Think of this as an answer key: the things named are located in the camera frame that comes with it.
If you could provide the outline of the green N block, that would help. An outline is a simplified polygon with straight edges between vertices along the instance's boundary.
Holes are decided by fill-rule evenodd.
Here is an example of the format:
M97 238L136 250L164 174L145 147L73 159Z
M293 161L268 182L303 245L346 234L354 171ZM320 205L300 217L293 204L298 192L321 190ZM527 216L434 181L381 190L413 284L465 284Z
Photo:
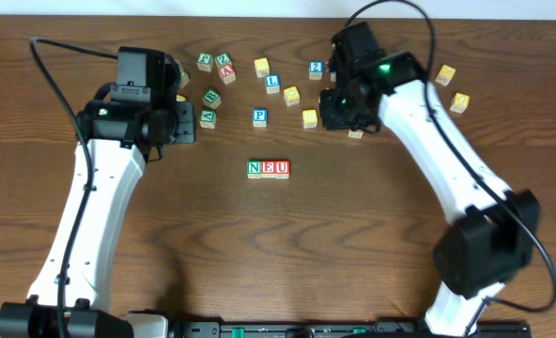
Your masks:
M247 161L247 177L262 178L261 174L261 161Z

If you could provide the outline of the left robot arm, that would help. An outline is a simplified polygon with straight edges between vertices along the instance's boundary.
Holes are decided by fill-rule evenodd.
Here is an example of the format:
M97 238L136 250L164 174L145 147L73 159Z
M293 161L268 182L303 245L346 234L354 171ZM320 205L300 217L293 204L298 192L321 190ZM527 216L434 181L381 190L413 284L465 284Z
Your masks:
M110 280L131 195L150 152L194 141L193 105L177 99L181 65L167 53L122 47L117 76L69 115L78 145L54 243L25 302L0 309L2 337L178 337L168 315L111 315Z

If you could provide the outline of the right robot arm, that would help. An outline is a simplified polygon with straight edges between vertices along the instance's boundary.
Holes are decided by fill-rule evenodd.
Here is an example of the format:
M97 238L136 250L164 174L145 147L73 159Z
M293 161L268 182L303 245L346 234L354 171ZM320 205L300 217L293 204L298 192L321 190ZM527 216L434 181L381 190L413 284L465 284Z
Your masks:
M482 325L480 316L533 258L540 206L482 161L447 114L427 72L410 52L387 55L367 23L332 39L335 86L321 91L328 130L390 130L425 175L448 228L433 250L441 284L416 334L522 337L514 325Z

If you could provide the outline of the red E block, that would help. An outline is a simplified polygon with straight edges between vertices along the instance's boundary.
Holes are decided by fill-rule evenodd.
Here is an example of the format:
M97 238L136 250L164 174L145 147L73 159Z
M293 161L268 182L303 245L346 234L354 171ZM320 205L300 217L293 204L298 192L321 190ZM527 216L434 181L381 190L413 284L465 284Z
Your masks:
M276 178L275 161L262 161L260 173L262 178Z

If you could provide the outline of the red U block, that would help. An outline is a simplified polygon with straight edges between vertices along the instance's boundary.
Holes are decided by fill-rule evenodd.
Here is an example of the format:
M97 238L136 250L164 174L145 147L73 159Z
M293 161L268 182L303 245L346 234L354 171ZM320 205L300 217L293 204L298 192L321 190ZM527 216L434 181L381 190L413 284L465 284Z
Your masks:
M290 177L290 161L276 161L274 174L276 178L288 179Z

